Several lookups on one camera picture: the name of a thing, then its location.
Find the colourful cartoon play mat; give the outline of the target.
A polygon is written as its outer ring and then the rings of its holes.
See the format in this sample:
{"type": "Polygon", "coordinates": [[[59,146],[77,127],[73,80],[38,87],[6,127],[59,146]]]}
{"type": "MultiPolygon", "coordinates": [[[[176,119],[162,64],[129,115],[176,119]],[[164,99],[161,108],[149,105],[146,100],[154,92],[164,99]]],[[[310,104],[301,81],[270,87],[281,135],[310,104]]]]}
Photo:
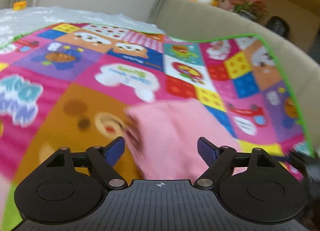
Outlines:
{"type": "Polygon", "coordinates": [[[307,230],[292,150],[313,157],[296,97],[256,34],[187,41],[60,23],[1,49],[1,230],[307,230]],[[126,143],[114,169],[127,188],[90,175],[86,150],[124,139],[126,108],[190,98],[240,143],[217,189],[142,178],[126,143]]]}

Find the black round object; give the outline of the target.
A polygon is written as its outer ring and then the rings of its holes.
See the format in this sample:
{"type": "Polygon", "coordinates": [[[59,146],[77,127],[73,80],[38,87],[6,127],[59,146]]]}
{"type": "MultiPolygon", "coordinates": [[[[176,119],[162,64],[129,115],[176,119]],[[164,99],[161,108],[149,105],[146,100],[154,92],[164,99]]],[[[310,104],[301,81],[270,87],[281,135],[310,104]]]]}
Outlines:
{"type": "Polygon", "coordinates": [[[290,27],[288,23],[278,16],[272,16],[265,27],[285,39],[289,37],[290,27]]]}

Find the pink knit sweater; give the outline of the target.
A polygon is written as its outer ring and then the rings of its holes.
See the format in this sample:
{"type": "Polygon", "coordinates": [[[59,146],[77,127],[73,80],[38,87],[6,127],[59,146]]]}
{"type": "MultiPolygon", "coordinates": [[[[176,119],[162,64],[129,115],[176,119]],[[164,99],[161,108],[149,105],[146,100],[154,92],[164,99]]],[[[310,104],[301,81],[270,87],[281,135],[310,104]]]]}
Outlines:
{"type": "Polygon", "coordinates": [[[195,99],[141,103],[125,109],[125,143],[146,180],[191,180],[207,169],[197,150],[205,137],[241,151],[240,143],[195,99]]]}

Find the small yellow toy block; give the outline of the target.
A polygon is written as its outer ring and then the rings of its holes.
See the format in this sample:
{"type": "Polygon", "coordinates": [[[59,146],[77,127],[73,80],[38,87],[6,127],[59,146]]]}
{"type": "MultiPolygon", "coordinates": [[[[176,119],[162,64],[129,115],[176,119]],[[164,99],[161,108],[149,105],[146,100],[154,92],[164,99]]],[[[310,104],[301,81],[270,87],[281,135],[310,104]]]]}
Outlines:
{"type": "Polygon", "coordinates": [[[27,1],[19,1],[13,4],[12,9],[14,11],[21,11],[26,9],[26,7],[27,7],[27,1]]]}

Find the pink artificial flower plant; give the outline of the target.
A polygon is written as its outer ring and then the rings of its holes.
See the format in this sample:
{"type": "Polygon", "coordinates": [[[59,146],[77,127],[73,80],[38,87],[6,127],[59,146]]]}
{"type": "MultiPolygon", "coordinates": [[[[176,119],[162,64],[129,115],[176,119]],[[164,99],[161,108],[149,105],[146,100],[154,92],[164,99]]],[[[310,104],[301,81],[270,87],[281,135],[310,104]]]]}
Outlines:
{"type": "Polygon", "coordinates": [[[245,11],[256,19],[260,19],[268,13],[265,0],[233,0],[232,4],[234,5],[234,13],[240,14],[245,11]]]}

